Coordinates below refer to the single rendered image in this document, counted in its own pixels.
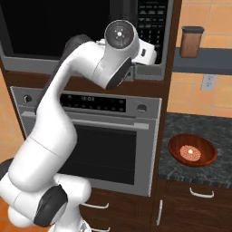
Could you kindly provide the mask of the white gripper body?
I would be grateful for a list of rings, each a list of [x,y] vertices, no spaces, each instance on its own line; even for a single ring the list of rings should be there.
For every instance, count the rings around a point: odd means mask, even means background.
[[[157,53],[153,45],[151,47],[142,46],[138,55],[134,58],[134,62],[144,65],[152,65],[155,63],[156,57]]]

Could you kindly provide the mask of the black and grey microwave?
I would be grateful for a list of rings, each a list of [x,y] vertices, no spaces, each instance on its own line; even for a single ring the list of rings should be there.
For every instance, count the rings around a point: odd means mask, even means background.
[[[153,30],[161,30],[166,22],[166,17],[164,12],[158,8],[159,2],[150,3],[146,0],[138,0],[138,10],[136,17],[136,29],[139,35],[139,38],[147,43],[153,44],[154,49],[157,53],[157,57],[155,63],[158,63],[158,46],[151,41],[151,39],[144,38],[143,35],[140,34],[141,31],[145,30],[147,32],[151,32]],[[151,65],[143,65],[136,63],[135,65],[142,65],[145,67],[150,67]]]

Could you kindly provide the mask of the round waffle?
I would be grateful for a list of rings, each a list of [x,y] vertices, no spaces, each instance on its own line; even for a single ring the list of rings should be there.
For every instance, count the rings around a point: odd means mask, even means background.
[[[183,145],[180,148],[180,156],[188,161],[198,161],[201,157],[201,152],[190,145]]]

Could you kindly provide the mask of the oven door with dark window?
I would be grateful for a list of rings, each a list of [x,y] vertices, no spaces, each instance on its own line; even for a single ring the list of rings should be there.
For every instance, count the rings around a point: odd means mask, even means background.
[[[116,129],[73,123],[78,142],[60,169],[62,174],[88,179],[97,189],[148,197],[151,193],[159,120],[69,113],[71,119],[133,124],[148,130]]]

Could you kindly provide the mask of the brown wooden bowl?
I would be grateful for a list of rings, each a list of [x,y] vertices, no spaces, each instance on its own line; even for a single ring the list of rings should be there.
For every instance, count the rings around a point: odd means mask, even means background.
[[[192,147],[200,152],[198,158],[187,158],[181,154],[183,146],[187,151]],[[178,134],[169,140],[169,152],[180,163],[190,167],[205,167],[214,162],[218,156],[215,146],[208,140],[194,134]]]

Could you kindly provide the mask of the microwave door with dark window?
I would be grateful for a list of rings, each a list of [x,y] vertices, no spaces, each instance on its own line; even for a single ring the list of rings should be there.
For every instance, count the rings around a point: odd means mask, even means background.
[[[0,58],[7,71],[49,74],[71,37],[98,41],[137,10],[138,0],[0,0]]]

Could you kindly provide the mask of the dark brown cupboard door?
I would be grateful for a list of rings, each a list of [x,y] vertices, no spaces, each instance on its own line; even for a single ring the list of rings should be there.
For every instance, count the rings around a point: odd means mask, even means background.
[[[157,232],[232,232],[232,211],[197,208],[186,200],[163,198],[163,209],[159,226],[155,216]]]

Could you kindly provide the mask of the brown jar with black lid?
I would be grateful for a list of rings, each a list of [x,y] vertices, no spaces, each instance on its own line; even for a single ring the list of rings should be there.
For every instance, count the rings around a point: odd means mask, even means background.
[[[182,58],[197,58],[202,34],[202,26],[182,26],[179,54]]]

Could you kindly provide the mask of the dark brown tall cabinet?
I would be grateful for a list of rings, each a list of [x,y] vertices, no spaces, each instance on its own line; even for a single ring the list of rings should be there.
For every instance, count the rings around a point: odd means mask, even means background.
[[[161,100],[160,104],[151,103],[147,107],[149,110],[160,110],[157,144],[155,151],[154,170],[152,177],[151,193],[149,197],[155,198],[155,186],[158,177],[158,167],[160,161],[161,141],[164,131],[165,118],[167,114],[169,87],[172,75],[172,66],[176,49],[177,33],[179,27],[179,15],[182,0],[146,0],[150,3],[159,2],[158,8],[164,12],[166,22],[161,30],[140,34],[146,39],[151,39],[157,46],[159,62],[150,67],[135,65],[135,76],[131,78],[131,68],[129,76],[123,84],[115,90],[104,91],[95,84],[84,80],[80,75],[72,77],[64,88],[68,92],[88,92],[102,95],[121,95],[123,97],[148,97]]]

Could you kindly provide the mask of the stainless steel oven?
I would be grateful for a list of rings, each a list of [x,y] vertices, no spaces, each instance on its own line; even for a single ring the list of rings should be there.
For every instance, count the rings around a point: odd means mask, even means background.
[[[61,105],[78,142],[59,175],[97,189],[147,197],[151,191],[162,99],[64,91]]]

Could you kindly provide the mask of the dark brown drawer front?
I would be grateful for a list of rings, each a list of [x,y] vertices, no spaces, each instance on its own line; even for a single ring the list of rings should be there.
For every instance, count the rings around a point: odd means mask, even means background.
[[[82,217],[90,227],[110,232],[150,232],[153,197],[141,197],[94,188],[88,204],[105,206],[106,209],[80,206]]]
[[[232,211],[232,189],[211,187],[175,180],[159,179],[159,184],[166,196],[186,200],[191,206],[197,208],[210,207],[214,210],[230,209]],[[201,194],[215,192],[213,198],[198,198],[189,193],[189,188]]]

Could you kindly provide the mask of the grey wall shelf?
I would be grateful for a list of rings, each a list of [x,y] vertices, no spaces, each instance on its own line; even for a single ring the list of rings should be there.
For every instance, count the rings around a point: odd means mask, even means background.
[[[177,48],[172,71],[232,75],[232,49],[200,48],[197,58],[181,58]]]

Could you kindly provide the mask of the white wall outlet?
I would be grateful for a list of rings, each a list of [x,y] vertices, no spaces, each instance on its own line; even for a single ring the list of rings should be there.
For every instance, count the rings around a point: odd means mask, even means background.
[[[216,78],[217,76],[215,74],[204,74],[202,83],[201,83],[201,90],[202,91],[213,91]]]

